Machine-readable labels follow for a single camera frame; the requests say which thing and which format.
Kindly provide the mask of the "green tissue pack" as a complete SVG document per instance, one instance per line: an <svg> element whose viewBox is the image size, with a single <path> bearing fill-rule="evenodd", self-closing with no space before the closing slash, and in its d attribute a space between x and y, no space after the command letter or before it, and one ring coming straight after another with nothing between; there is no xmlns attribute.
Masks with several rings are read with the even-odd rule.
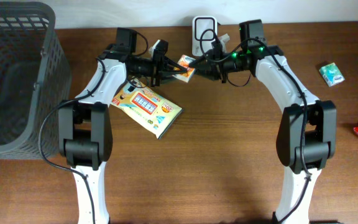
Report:
<svg viewBox="0 0 358 224"><path fill-rule="evenodd" d="M329 87L337 85L345 80L343 74L335 63L322 66L319 72Z"/></svg>

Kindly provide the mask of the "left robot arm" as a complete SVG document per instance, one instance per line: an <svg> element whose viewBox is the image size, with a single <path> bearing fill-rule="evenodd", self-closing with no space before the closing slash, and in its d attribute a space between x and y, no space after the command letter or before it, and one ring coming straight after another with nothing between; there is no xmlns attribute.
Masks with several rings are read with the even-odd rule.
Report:
<svg viewBox="0 0 358 224"><path fill-rule="evenodd" d="M109 106L113 105L161 138L183 111L153 91L161 81L186 68L166 56L168 42L158 40L137 54L140 33L118 28L116 41L97 56L97 69L86 88L58 107L59 151L73 173L79 223L109 223L104 173L112 152Z"/></svg>

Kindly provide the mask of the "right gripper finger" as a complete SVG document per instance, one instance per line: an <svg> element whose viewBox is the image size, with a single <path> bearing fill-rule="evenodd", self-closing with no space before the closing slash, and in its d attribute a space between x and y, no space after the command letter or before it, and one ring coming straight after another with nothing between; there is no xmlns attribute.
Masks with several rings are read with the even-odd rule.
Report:
<svg viewBox="0 0 358 224"><path fill-rule="evenodd" d="M202 57L190 62L189 67L191 67L191 68L210 68L211 63L205 56L202 56Z"/></svg>
<svg viewBox="0 0 358 224"><path fill-rule="evenodd" d="M198 77L206 78L208 80L212 80L211 74L208 71L205 71L205 70L196 69L195 70L195 75L197 75Z"/></svg>

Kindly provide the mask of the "yellow snack bag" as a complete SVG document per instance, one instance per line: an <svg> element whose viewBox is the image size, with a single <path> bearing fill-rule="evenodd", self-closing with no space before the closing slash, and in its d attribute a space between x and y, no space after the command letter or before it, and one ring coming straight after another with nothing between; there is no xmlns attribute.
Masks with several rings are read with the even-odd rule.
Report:
<svg viewBox="0 0 358 224"><path fill-rule="evenodd" d="M111 104L160 139L181 114L183 108L133 79L112 99Z"/></svg>

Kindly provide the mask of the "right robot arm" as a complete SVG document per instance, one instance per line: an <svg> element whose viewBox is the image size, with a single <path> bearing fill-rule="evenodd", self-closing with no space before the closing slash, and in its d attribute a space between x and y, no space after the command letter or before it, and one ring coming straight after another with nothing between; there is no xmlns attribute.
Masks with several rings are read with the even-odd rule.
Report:
<svg viewBox="0 0 358 224"><path fill-rule="evenodd" d="M316 180L335 153L336 107L308 91L279 46L267 44L260 19L239 24L241 41L231 52L225 51L216 26L212 17L193 19L197 59L190 67L224 83L230 73L250 71L265 85L282 112L276 150L284 178L272 223L309 223Z"/></svg>

